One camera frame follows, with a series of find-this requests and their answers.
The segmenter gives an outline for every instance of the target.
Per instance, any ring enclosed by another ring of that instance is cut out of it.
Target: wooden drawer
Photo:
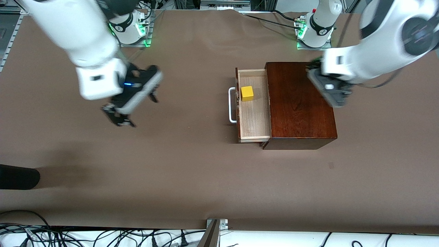
[[[252,86],[252,101],[241,100],[241,87]],[[236,68],[236,113],[239,142],[266,142],[271,137],[270,101],[265,69]]]
[[[337,139],[334,112],[306,75],[303,62],[268,62],[265,69],[236,68],[239,142],[263,149],[318,149]],[[252,86],[252,101],[240,88]]]

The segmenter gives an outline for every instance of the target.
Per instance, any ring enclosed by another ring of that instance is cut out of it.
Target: open drawer
[[[254,98],[241,100],[241,87],[252,86]],[[270,100],[265,69],[236,68],[236,117],[239,142],[267,142],[271,138]]]

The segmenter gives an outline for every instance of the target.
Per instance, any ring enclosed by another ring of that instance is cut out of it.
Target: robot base
[[[308,78],[326,102],[334,108],[343,107],[346,104],[346,98],[352,94],[352,84],[337,78],[324,76],[321,74],[320,69],[309,70]]]
[[[329,48],[332,48],[331,40],[328,40],[322,47],[315,48],[315,47],[309,47],[303,41],[297,39],[297,50],[324,51]]]

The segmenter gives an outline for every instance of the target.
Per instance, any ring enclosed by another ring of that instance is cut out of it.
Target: cable
[[[395,71],[385,82],[378,84],[378,85],[370,85],[370,84],[364,84],[364,83],[360,83],[357,84],[360,87],[366,87],[366,88],[377,88],[377,87],[382,87],[384,85],[389,84],[389,82],[393,81],[393,79],[395,79],[403,70],[403,68],[398,69],[397,71]]]
[[[326,242],[328,241],[329,236],[332,234],[332,232],[330,232],[328,235],[326,235],[325,240],[323,241],[323,244],[320,245],[320,247],[324,247],[326,245]]]
[[[181,238],[182,236],[189,235],[189,234],[192,234],[192,233],[198,233],[198,232],[205,232],[205,230],[193,231],[193,232],[187,232],[187,233],[185,233],[185,234],[183,234],[183,235],[180,235],[180,236],[178,236],[178,237],[175,237],[175,238],[171,239],[171,240],[168,241],[167,243],[163,244],[162,247],[165,247],[165,246],[166,246],[167,244],[169,244],[169,243],[172,244],[172,241],[174,241],[174,240],[176,240],[176,239],[179,239],[179,238]]]
[[[180,234],[180,236],[181,236],[181,245],[180,245],[180,247],[186,247],[186,246],[188,246],[189,243],[186,241],[186,237],[184,236],[184,232],[183,232],[183,230],[181,230],[181,234]]]
[[[2,213],[0,213],[0,215],[2,215],[2,214],[12,213],[12,212],[17,212],[17,213],[18,213],[18,212],[21,212],[21,213],[31,213],[31,214],[34,214],[34,215],[38,216],[38,218],[40,218],[40,219],[44,222],[44,224],[45,224],[46,227],[47,227],[47,230],[50,230],[49,223],[46,221],[46,219],[45,219],[43,216],[41,216],[40,214],[38,214],[38,213],[36,213],[36,212],[34,212],[34,211],[31,211],[31,210],[21,210],[21,209],[9,210],[9,211],[6,211],[6,212],[2,212]],[[51,238],[51,234],[50,234],[49,231],[47,232],[47,235],[49,236],[49,239],[50,239],[50,238]]]
[[[358,242],[357,240],[352,241],[351,246],[356,247],[355,246],[356,243],[359,244],[360,247],[363,247],[363,245],[360,242]]]
[[[105,232],[102,232],[101,234],[99,234],[99,235],[96,237],[96,239],[95,239],[95,241],[94,241],[94,243],[93,243],[93,247],[96,246],[96,242],[97,242],[99,239],[102,239],[102,238],[99,238],[99,237],[100,237],[102,234],[104,234],[104,233],[105,233]],[[113,233],[116,233],[116,231],[113,231],[112,233],[106,235],[105,237],[108,237],[108,236],[110,236],[110,235],[113,234]]]
[[[151,13],[152,13],[152,8],[150,7],[150,6],[148,6],[148,5],[146,5],[146,4],[144,4],[146,7],[148,7],[149,8],[149,10],[148,10],[148,16],[147,17],[145,17],[144,19],[141,19],[140,21],[142,22],[142,21],[144,21],[144,20],[146,20],[146,19],[148,19],[150,16],[151,16]]]
[[[389,242],[389,239],[390,239],[390,237],[391,237],[392,235],[393,235],[393,234],[390,233],[389,236],[385,239],[385,245],[384,245],[384,247],[387,247],[387,243]]]
[[[282,13],[282,12],[280,12],[280,11],[278,11],[278,10],[270,10],[269,12],[278,13],[278,14],[280,14],[283,18],[285,18],[285,19],[287,19],[287,20],[290,20],[290,21],[294,21],[294,18],[290,18],[290,17],[284,15],[284,13]]]
[[[342,33],[340,34],[340,40],[337,43],[337,47],[340,47],[340,45],[343,43],[343,40],[345,39],[346,30],[348,29],[349,23],[351,22],[351,19],[353,17],[353,14],[349,14],[348,19],[346,20],[346,23],[343,27]]]
[[[256,16],[251,16],[251,15],[245,15],[245,16],[248,16],[248,17],[251,17],[251,18],[255,18],[255,19],[258,19],[258,20],[261,20],[261,21],[265,21],[265,22],[273,23],[273,24],[280,25],[280,26],[286,26],[286,27],[290,27],[290,28],[293,28],[293,29],[300,29],[300,27],[290,26],[290,25],[285,25],[285,24],[280,24],[280,23],[278,23],[278,22],[272,22],[272,21],[269,21],[269,20],[266,20],[266,19],[262,19],[262,18],[259,18],[259,17],[256,17]]]

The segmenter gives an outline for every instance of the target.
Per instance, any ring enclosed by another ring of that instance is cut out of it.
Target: metal bracket
[[[208,219],[207,229],[197,247],[218,247],[220,245],[220,231],[227,228],[226,219]]]

